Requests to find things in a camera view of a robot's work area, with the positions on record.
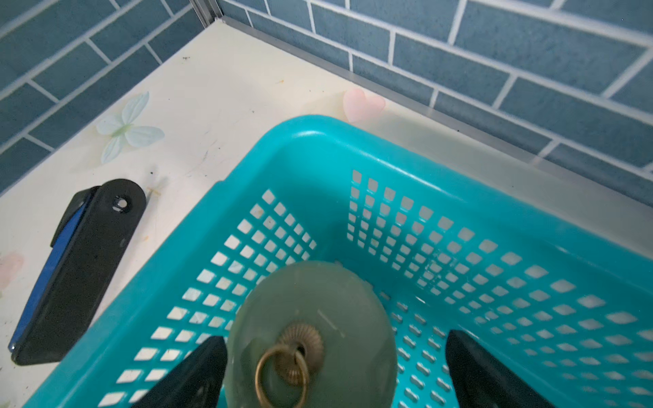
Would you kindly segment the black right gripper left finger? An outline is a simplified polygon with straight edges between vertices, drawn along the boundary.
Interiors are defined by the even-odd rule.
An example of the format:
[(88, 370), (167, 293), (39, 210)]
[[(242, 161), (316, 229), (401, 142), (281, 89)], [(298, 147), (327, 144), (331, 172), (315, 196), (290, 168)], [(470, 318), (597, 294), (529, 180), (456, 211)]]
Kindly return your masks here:
[(227, 362), (224, 338), (209, 337), (133, 407), (216, 407)]

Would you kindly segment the teal plastic basket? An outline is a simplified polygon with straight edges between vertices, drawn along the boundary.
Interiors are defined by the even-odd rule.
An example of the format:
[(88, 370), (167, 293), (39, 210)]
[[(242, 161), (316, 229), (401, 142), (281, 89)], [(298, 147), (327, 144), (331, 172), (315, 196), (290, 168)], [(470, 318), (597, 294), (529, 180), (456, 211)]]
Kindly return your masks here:
[(305, 260), (357, 273), (389, 316), (394, 405), (457, 404), (461, 330), (558, 407), (652, 404), (652, 263), (329, 117), (272, 130), (202, 197), (28, 400), (127, 407)]

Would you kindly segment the dark green tea canister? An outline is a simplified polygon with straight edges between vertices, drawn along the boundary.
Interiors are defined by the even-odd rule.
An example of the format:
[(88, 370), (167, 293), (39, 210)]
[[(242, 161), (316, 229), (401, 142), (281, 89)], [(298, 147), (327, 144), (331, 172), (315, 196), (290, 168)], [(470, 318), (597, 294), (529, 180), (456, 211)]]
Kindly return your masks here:
[(398, 357), (372, 287), (335, 263), (306, 261), (266, 277), (228, 338), (229, 407), (389, 407)]

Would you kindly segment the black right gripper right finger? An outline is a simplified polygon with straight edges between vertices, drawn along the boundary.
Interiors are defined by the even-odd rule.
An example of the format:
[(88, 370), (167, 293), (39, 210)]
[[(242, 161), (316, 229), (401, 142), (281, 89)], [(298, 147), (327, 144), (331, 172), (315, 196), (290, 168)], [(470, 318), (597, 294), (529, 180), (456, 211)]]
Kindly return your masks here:
[(461, 407), (552, 406), (465, 331), (449, 331), (445, 356)]

